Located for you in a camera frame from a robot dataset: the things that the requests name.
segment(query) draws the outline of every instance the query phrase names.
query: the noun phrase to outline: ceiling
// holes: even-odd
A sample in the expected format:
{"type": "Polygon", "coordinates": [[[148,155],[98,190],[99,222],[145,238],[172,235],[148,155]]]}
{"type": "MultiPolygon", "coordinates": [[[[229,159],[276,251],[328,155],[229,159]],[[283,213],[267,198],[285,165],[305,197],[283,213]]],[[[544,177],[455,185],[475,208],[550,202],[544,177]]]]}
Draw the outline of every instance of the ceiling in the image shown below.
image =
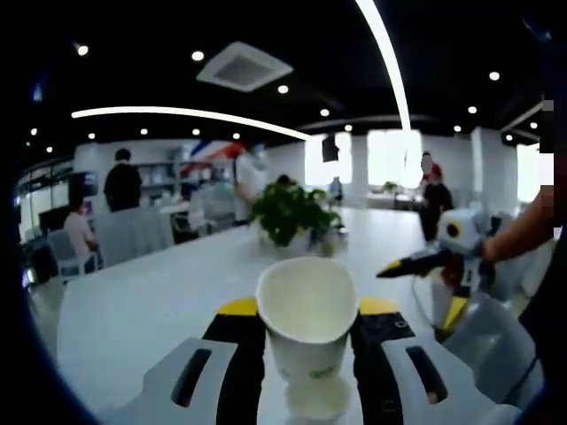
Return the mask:
{"type": "MultiPolygon", "coordinates": [[[[452,135],[455,125],[463,133],[479,125],[500,129],[540,101],[538,43],[524,25],[525,11],[494,0],[461,3],[377,1],[400,65],[412,127],[424,133],[452,135]],[[500,73],[498,81],[489,79],[492,71],[500,73]],[[467,112],[472,105],[475,114],[467,112]]],[[[73,153],[77,144],[89,142],[89,133],[99,143],[192,138],[193,128],[211,140],[230,140],[235,132],[248,143],[293,140],[193,117],[71,118],[71,112],[106,106],[224,112],[306,133],[342,131],[349,122],[354,133],[400,127],[398,120],[379,118],[397,117],[398,108],[376,41],[354,0],[84,9],[66,11],[65,21],[30,18],[35,37],[27,46],[18,138],[24,166],[73,153]],[[293,72],[250,93],[196,81],[206,61],[233,42],[263,50],[293,72]],[[89,53],[79,56],[77,44],[87,45],[89,53]],[[205,59],[191,60],[194,50],[203,51],[205,59]],[[281,84],[289,87],[285,95],[277,92],[281,84]],[[322,108],[330,111],[328,117],[320,115],[322,108]],[[314,123],[320,124],[309,128],[314,123]],[[31,128],[38,129],[36,135],[30,135],[31,128]],[[141,135],[141,128],[148,134],[141,135]]],[[[537,135],[529,122],[524,129],[537,135]]]]}

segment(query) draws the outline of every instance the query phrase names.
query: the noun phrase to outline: person in black shirt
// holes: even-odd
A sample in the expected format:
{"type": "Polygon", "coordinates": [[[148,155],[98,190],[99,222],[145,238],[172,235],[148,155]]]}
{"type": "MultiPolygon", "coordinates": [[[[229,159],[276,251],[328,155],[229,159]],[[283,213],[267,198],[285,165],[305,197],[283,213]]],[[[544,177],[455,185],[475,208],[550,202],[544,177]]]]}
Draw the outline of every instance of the person in black shirt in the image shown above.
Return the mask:
{"type": "Polygon", "coordinates": [[[130,151],[119,149],[114,156],[117,163],[106,177],[106,203],[111,213],[140,206],[140,174],[129,164],[130,151]]]}
{"type": "Polygon", "coordinates": [[[440,168],[432,169],[429,184],[423,193],[423,208],[420,212],[426,242],[435,239],[441,214],[452,209],[453,197],[447,186],[443,184],[443,174],[440,168]]]}

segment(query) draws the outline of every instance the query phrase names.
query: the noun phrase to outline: white chair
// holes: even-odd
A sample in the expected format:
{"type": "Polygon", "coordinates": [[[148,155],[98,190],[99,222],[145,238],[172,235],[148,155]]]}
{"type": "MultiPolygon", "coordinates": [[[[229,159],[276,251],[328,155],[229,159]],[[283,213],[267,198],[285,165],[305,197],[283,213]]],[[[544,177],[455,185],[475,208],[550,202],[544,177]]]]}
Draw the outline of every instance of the white chair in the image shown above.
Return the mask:
{"type": "Polygon", "coordinates": [[[98,270],[97,254],[92,252],[86,256],[77,256],[71,237],[65,229],[49,233],[47,242],[57,262],[59,276],[63,283],[86,275],[88,265],[92,265],[93,272],[98,270]]]}
{"type": "Polygon", "coordinates": [[[93,227],[105,267],[136,257],[129,221],[131,210],[103,214],[93,219],[93,227]]]}
{"type": "Polygon", "coordinates": [[[130,210],[128,224],[131,229],[134,255],[142,257],[166,248],[156,207],[130,210]]]}

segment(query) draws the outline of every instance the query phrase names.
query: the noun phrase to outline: cable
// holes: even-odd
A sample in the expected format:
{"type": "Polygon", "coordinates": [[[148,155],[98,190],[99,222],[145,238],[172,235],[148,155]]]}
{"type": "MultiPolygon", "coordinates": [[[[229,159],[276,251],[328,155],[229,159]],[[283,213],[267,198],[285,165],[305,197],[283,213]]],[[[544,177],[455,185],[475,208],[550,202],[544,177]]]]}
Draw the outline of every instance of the cable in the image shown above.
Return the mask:
{"type": "Polygon", "coordinates": [[[423,318],[425,319],[425,321],[429,324],[429,326],[431,328],[435,328],[435,324],[429,318],[429,316],[425,313],[425,310],[423,309],[422,303],[419,300],[419,297],[417,296],[417,293],[416,293],[416,276],[415,275],[414,275],[414,278],[411,282],[411,293],[414,295],[414,299],[416,300],[417,309],[419,310],[419,313],[423,316],[423,318]]]}

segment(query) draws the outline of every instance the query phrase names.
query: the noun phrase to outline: desk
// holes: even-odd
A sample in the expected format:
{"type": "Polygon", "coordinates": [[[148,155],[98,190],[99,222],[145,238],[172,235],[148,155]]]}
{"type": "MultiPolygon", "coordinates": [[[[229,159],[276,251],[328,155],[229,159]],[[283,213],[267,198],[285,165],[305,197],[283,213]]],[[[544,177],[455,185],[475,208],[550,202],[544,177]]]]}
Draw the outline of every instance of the desk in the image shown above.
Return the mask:
{"type": "MultiPolygon", "coordinates": [[[[344,209],[343,219],[348,246],[335,258],[349,266],[361,295],[390,299],[416,334],[431,332],[411,296],[412,277],[375,278],[391,260],[423,248],[417,214],[344,209]]],[[[142,389],[144,373],[186,338],[202,337],[222,305],[253,296],[260,273],[277,261],[260,250],[257,235],[254,228],[233,228],[68,285],[58,324],[58,370],[89,410],[125,405],[142,389]]],[[[285,385],[270,355],[267,344],[259,424],[285,423],[288,415],[285,385]]],[[[347,350],[341,374],[351,368],[351,384],[352,364],[347,350]]],[[[360,415],[354,396],[345,421],[357,425],[360,415]]]]}

